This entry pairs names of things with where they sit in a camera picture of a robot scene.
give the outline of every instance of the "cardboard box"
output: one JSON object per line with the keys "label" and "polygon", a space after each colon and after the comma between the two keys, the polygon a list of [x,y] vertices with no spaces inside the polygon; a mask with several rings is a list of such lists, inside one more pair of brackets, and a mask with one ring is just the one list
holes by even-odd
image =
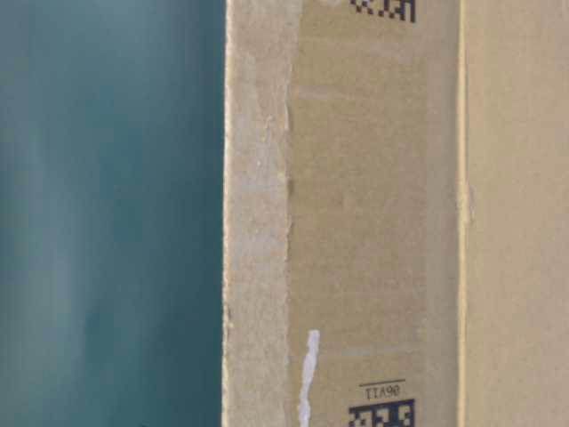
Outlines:
{"label": "cardboard box", "polygon": [[228,2],[225,426],[569,424],[566,40],[565,1]]}

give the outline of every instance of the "printed label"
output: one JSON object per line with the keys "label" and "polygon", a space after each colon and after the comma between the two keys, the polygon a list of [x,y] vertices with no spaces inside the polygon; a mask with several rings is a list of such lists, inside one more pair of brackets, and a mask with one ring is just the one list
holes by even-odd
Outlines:
{"label": "printed label", "polygon": [[415,0],[350,0],[356,12],[392,20],[416,21]]}
{"label": "printed label", "polygon": [[414,409],[414,399],[351,407],[348,427],[414,427]]}

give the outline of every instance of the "teal background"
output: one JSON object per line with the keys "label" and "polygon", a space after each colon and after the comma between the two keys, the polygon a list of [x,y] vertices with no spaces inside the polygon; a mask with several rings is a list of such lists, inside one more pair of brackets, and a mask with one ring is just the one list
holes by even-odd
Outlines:
{"label": "teal background", "polygon": [[0,1],[0,425],[220,424],[221,0]]}

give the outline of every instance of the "corrugated cardboard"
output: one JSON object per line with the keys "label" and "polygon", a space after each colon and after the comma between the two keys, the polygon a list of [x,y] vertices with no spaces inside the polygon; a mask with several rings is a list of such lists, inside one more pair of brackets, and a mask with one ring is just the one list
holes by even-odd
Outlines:
{"label": "corrugated cardboard", "polygon": [[569,424],[547,10],[228,3],[227,427]]}

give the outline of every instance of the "blue-green wall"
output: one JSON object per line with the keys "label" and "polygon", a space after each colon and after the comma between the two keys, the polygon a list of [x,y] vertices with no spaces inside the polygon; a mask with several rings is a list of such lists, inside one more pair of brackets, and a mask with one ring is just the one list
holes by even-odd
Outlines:
{"label": "blue-green wall", "polygon": [[220,424],[221,0],[0,0],[0,426]]}

